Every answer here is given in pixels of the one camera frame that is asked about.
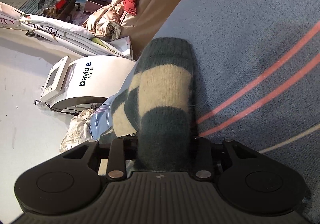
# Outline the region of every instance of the gray carpet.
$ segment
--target gray carpet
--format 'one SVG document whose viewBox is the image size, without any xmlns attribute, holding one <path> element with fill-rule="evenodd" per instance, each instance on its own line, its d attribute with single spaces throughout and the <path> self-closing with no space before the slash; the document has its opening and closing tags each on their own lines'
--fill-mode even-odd
<svg viewBox="0 0 320 224">
<path fill-rule="evenodd" d="M 275 64 L 319 20 L 320 0 L 182 0 L 155 38 L 178 37 L 192 44 L 200 118 Z M 198 124 L 199 133 L 212 141 L 233 138 L 258 151 L 289 140 L 266 155 L 303 175 L 310 193 L 300 210 L 313 223 L 320 222 L 319 50 L 317 33 L 257 86 Z M 297 80 L 300 70 L 303 77 Z M 282 85 L 289 87 L 277 90 Z M 272 91 L 277 94 L 265 102 Z M 235 120 L 223 127 L 229 119 Z"/>
</svg>

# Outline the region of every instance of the black cable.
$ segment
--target black cable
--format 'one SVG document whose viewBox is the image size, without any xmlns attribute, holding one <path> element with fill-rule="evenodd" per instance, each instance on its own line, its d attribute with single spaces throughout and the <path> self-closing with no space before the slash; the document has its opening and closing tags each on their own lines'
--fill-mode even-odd
<svg viewBox="0 0 320 224">
<path fill-rule="evenodd" d="M 58 110 L 55 110 L 55 109 L 51 108 L 46 102 L 45 102 L 45 104 L 47 105 L 47 107 L 48 107 L 51 111 L 54 111 L 54 112 L 57 112 L 57 113 L 69 114 L 69 115 L 73 115 L 73 116 L 78 116 L 78 115 L 79 115 L 78 112 L 71 113 L 71 112 L 58 111 Z"/>
<path fill-rule="evenodd" d="M 73 110 L 73 111 L 78 111 L 78 110 L 76 110 L 76 109 L 71 109 L 71 108 L 65 108 L 65 109 L 67 109 L 67 110 Z"/>
</svg>

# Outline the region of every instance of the sock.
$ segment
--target sock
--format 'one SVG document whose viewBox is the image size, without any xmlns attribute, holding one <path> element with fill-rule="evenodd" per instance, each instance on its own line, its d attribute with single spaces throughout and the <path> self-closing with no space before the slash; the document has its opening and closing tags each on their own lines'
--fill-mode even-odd
<svg viewBox="0 0 320 224">
<path fill-rule="evenodd" d="M 136 168 L 186 170 L 192 78 L 188 42 L 177 38 L 152 40 L 138 61 L 129 88 L 112 103 L 113 127 L 100 136 L 100 142 L 139 130 Z"/>
</svg>

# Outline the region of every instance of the screen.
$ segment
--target screen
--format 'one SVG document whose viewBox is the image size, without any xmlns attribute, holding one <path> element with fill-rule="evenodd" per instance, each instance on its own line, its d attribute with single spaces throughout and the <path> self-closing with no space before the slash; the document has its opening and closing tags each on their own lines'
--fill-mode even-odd
<svg viewBox="0 0 320 224">
<path fill-rule="evenodd" d="M 47 83 L 45 89 L 46 89 L 47 87 L 49 87 L 49 86 L 53 83 L 53 80 L 54 80 L 54 78 L 55 78 L 55 76 L 56 76 L 56 74 L 57 74 L 57 72 L 58 72 L 58 69 L 59 69 L 59 67 L 56 68 L 56 69 L 50 74 L 50 77 L 49 77 L 49 80 L 48 80 L 48 83 Z"/>
</svg>

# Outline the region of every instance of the white floor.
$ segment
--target white floor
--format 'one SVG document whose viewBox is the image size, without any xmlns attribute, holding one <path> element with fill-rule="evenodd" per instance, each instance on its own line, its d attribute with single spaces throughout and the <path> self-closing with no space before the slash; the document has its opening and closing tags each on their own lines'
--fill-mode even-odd
<svg viewBox="0 0 320 224">
<path fill-rule="evenodd" d="M 4 224 L 21 214 L 13 193 L 15 180 L 59 153 L 72 117 L 33 104 L 52 65 L 67 54 L 36 39 L 26 41 L 20 36 L 25 33 L 0 29 L 0 220 Z"/>
</svg>

